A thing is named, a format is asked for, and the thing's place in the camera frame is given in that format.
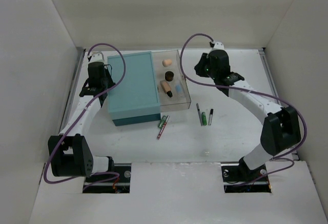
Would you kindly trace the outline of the clear plastic bottle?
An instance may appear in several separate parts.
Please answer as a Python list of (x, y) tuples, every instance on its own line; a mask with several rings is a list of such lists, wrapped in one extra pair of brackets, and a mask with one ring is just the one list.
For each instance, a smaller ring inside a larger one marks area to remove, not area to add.
[(177, 93), (178, 98), (183, 99), (185, 97), (185, 92), (182, 86), (182, 82), (177, 79), (174, 83), (174, 87)]

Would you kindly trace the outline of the brown round jar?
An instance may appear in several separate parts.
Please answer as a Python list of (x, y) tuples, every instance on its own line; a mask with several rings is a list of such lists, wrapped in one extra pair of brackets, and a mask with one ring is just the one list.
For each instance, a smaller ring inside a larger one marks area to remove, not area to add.
[(167, 71), (165, 73), (165, 80), (167, 82), (171, 82), (171, 81), (173, 81), (173, 79), (174, 79), (174, 73), (172, 71)]

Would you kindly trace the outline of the beige makeup sponge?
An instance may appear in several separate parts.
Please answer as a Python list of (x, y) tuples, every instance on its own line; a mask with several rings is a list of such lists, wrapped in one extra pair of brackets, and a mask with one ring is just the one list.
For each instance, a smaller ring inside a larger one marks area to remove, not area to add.
[(172, 60), (171, 59), (164, 59), (163, 61), (162, 61), (162, 65), (164, 66), (164, 67), (168, 67), (168, 66), (170, 66), (172, 64)]

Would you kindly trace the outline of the beige foundation bottle black cap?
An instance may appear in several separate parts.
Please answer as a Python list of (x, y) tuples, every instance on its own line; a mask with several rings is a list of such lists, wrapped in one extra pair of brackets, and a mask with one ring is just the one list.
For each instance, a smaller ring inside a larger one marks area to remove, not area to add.
[(168, 84), (168, 82), (166, 80), (161, 80), (160, 81), (160, 85), (164, 91), (164, 93), (168, 96), (168, 97), (173, 97), (173, 93), (172, 93), (172, 90), (171, 90), (171, 87), (170, 85)]

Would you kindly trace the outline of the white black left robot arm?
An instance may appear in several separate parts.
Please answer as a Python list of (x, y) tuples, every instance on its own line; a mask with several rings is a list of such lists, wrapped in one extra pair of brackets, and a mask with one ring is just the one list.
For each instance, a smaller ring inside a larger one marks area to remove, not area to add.
[(86, 134), (108, 96), (107, 89), (114, 85), (103, 60), (88, 64), (88, 78), (79, 94), (72, 117), (58, 135), (51, 136), (48, 140), (51, 157), (49, 165), (54, 176), (89, 177), (97, 174), (103, 182), (113, 180), (113, 159), (109, 156), (94, 156)]

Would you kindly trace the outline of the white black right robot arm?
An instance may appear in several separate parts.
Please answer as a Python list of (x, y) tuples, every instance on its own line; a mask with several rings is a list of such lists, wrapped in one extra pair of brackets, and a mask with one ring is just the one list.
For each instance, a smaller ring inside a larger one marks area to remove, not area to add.
[(226, 51), (203, 53), (194, 70), (200, 77), (211, 78), (218, 90), (242, 104), (262, 124), (259, 145), (239, 160), (237, 173), (242, 180), (251, 180), (267, 161), (301, 141), (297, 111), (256, 94), (243, 76), (231, 71)]

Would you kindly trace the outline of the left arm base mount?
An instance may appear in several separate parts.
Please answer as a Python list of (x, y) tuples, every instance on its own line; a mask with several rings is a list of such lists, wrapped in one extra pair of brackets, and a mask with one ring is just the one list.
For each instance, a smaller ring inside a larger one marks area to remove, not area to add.
[(83, 185), (83, 193), (92, 194), (127, 194), (130, 193), (131, 164), (116, 164), (114, 172), (119, 174), (102, 174), (87, 177)]

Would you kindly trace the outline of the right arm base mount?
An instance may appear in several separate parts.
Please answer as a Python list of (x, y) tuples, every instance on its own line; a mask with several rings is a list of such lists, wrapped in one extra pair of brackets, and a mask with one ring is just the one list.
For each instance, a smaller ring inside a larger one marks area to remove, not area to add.
[(267, 173), (265, 165), (254, 171), (243, 173), (239, 164), (221, 164), (221, 172), (225, 193), (271, 193), (267, 176), (255, 181)]

